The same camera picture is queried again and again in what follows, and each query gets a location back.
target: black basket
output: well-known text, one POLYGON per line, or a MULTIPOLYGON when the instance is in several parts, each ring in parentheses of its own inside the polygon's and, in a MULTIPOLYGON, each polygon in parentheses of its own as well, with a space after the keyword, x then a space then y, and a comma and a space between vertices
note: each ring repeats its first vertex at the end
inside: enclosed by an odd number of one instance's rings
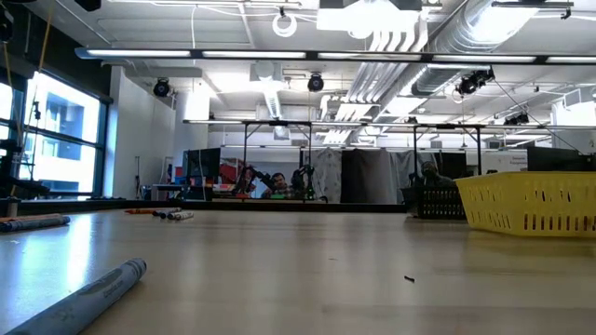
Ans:
POLYGON ((466 212, 457 187, 416 188, 416 201, 420 219, 466 219, 466 212))

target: man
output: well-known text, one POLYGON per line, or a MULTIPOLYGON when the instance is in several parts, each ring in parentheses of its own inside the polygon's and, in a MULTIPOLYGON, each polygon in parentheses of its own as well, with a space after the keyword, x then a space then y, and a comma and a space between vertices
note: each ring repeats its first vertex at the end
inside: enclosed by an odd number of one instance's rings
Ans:
POLYGON ((278 172, 274 174, 272 179, 275 183, 276 189, 271 190, 270 188, 267 188, 263 194, 261 194, 262 199, 269 199, 273 194, 283 195, 286 199, 294 198, 294 190, 288 186, 286 177, 284 177, 283 173, 278 172))
POLYGON ((441 176, 435 163, 426 161, 422 165, 422 175, 424 176, 423 185, 427 187, 445 187, 455 186, 455 181, 451 178, 441 176))

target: yellow basket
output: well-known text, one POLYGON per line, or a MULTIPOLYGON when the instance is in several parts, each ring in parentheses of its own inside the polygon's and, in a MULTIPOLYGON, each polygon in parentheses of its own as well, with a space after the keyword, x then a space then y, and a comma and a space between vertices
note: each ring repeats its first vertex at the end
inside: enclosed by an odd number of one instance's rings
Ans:
POLYGON ((596 237, 596 173, 503 172, 455 182, 472 228, 596 237))

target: ceiling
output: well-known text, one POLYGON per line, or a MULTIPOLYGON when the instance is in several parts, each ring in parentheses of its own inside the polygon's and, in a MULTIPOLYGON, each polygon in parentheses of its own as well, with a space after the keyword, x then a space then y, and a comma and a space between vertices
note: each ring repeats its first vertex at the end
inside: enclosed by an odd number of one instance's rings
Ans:
MULTIPOLYGON (((443 10, 434 12, 429 21, 429 31, 461 3, 462 0, 442 0, 443 10)), ((51 1, 37 1, 28 7, 44 18, 51 1)), ((318 0, 303 1, 299 13, 316 15, 318 0)), ((574 16, 560 20, 556 16, 561 10, 541 11, 531 19, 519 33, 503 44, 497 52, 561 52, 594 53, 596 39, 596 1, 575 0, 574 16), (595 20, 580 20, 587 17, 595 20)), ((74 0, 57 0, 52 23, 73 39, 88 47, 191 47, 191 15, 193 7, 158 7, 151 4, 123 4, 103 0, 100 10, 87 13, 74 0)), ((238 8, 218 8, 235 15, 238 8)), ((276 13, 274 8, 252 9, 248 14, 276 13)), ((225 15, 206 8, 197 8, 194 13, 195 43, 197 48, 258 48, 258 49, 319 49, 353 50, 366 49, 371 40, 358 40, 343 32, 322 32, 316 23, 298 20, 297 32, 288 38, 277 36, 272 28, 272 16, 247 17, 247 27, 239 16, 225 15)), ((215 60, 148 60, 136 61, 129 72, 141 76, 151 86, 155 78, 146 76, 152 71, 182 67, 200 68, 219 91, 211 108, 218 112, 250 111, 264 103, 263 94, 244 90, 242 83, 248 80, 249 61, 215 60)), ((308 93, 306 82, 311 72, 321 72, 326 91, 349 89, 359 64, 348 62, 285 62, 284 75, 291 78, 290 89, 279 93, 282 104, 319 106, 322 93, 308 93)), ((549 120, 549 99, 544 99, 549 90, 561 91, 578 83, 596 83, 596 69, 589 67, 548 66, 496 66, 498 82, 516 101, 534 99, 531 113, 540 121, 549 120)), ((172 78, 171 83, 179 90, 190 89, 193 78, 172 78)), ((501 87, 491 84, 464 103, 452 99, 453 87, 444 90, 444 99, 431 99, 423 107, 426 112, 421 118, 437 122, 454 121, 462 114, 471 114, 467 120, 479 122, 504 112, 516 103, 504 94, 501 87)), ((547 94, 547 97, 559 97, 547 94)))

